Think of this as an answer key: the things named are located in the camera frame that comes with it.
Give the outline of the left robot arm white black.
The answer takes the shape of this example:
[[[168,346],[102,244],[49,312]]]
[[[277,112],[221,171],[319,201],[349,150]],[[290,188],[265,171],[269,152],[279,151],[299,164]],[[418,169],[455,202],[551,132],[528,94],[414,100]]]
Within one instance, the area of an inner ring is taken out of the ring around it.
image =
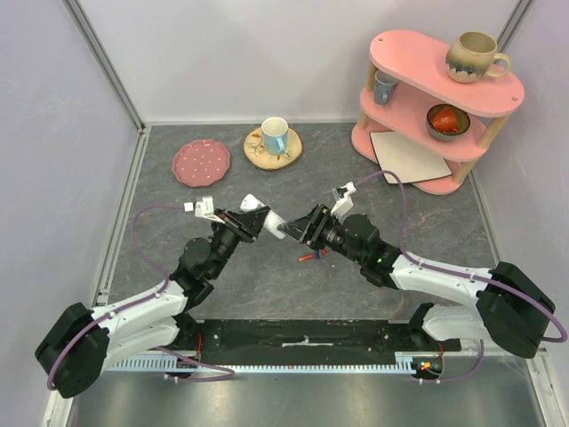
[[[215,209],[208,197],[176,208],[209,221],[212,235],[190,239],[176,270],[164,270],[163,281],[144,292],[100,307],[68,306],[35,352],[49,390],[72,398],[123,359],[170,344],[191,346],[196,330],[189,310],[209,296],[237,246],[258,238],[270,213],[265,205],[246,212]]]

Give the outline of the white remote control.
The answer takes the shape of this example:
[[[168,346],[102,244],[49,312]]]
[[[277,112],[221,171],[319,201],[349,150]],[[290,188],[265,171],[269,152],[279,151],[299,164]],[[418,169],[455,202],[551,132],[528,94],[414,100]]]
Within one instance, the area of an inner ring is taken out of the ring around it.
[[[262,210],[264,214],[263,229],[280,240],[286,238],[284,232],[278,229],[280,225],[285,224],[285,219],[272,209],[268,209],[268,207],[253,194],[247,194],[243,198],[240,204],[240,209],[243,212]]]

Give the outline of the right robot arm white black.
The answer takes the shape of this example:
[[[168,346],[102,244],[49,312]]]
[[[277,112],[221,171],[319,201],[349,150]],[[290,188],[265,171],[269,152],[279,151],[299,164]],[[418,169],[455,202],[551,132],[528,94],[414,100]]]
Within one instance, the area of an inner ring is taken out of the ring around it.
[[[276,225],[284,234],[313,250],[328,248],[356,263],[377,287],[416,291],[453,302],[451,307],[423,304],[407,327],[408,342],[427,350],[449,339],[489,340],[524,359],[535,356],[554,303],[516,265],[499,262],[474,269],[420,258],[381,239],[364,214],[340,221],[324,205],[307,215]]]

